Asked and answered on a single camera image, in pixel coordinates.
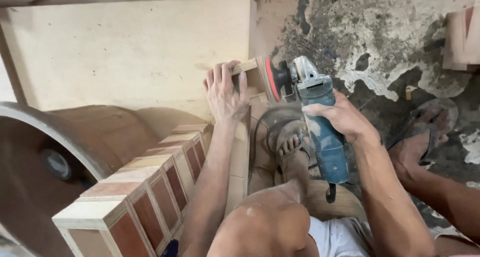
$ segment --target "left hand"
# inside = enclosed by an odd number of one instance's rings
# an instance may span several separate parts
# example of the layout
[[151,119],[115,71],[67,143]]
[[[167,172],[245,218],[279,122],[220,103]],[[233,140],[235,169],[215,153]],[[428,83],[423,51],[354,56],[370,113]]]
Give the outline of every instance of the left hand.
[[247,114],[250,97],[247,92],[247,74],[240,73],[238,93],[232,82],[232,69],[240,61],[216,64],[207,72],[203,88],[216,124],[236,125]]

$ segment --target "foot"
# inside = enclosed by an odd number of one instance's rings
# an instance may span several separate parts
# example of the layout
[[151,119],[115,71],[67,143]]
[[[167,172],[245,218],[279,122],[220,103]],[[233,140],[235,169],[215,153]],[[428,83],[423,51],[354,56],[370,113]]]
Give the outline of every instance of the foot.
[[[304,137],[303,141],[308,144],[308,137]],[[285,183],[294,178],[309,177],[308,161],[310,157],[305,149],[300,147],[301,145],[299,137],[295,134],[285,140],[277,151]]]
[[[411,122],[411,125],[408,126],[408,130],[431,123],[436,125],[439,132],[438,140],[435,143],[435,147],[438,147],[448,141],[446,135],[450,130],[448,110],[429,107],[420,117]],[[390,155],[390,159],[392,160],[399,179],[404,177],[405,174],[412,174],[412,172],[421,168],[418,165],[418,162],[428,149],[429,139],[430,130],[427,129],[423,133],[401,140],[388,150],[388,154]]]

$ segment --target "blue angle grinder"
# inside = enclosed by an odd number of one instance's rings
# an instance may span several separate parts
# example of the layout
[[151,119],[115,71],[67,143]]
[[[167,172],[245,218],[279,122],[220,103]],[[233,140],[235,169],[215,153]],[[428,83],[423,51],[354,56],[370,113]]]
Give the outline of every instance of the blue angle grinder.
[[[302,107],[315,103],[328,106],[335,104],[332,78],[319,74],[306,56],[297,57],[291,63],[282,61],[277,68],[270,59],[265,59],[265,70],[266,76],[263,73],[263,77],[268,79],[271,101],[291,103],[298,99]],[[336,131],[325,117],[304,115],[304,118],[310,146],[315,151],[320,169],[320,179],[329,184],[326,199],[328,203],[333,203],[336,184],[345,183],[349,178],[345,136]]]

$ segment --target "circular hole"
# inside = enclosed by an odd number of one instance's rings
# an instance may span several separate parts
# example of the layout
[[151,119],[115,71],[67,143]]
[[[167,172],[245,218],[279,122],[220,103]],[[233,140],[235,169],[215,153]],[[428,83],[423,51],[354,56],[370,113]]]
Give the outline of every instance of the circular hole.
[[67,160],[59,152],[51,149],[44,149],[42,154],[45,159],[45,168],[60,179],[66,180],[70,178],[72,170],[70,169]]

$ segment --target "hand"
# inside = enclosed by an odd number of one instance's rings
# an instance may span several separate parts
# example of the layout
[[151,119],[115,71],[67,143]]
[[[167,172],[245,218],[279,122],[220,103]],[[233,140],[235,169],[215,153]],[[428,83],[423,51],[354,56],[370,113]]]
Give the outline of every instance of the hand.
[[302,108],[309,116],[324,116],[333,128],[345,135],[346,141],[353,144],[358,139],[379,143],[380,135],[367,118],[355,108],[347,97],[337,90],[333,90],[335,104],[325,106],[311,104]]
[[240,73],[239,89],[235,90],[232,82],[232,68],[240,61],[216,64],[207,72],[203,87],[207,93],[208,104],[216,124],[237,125],[247,114],[250,98],[247,92],[247,74]]

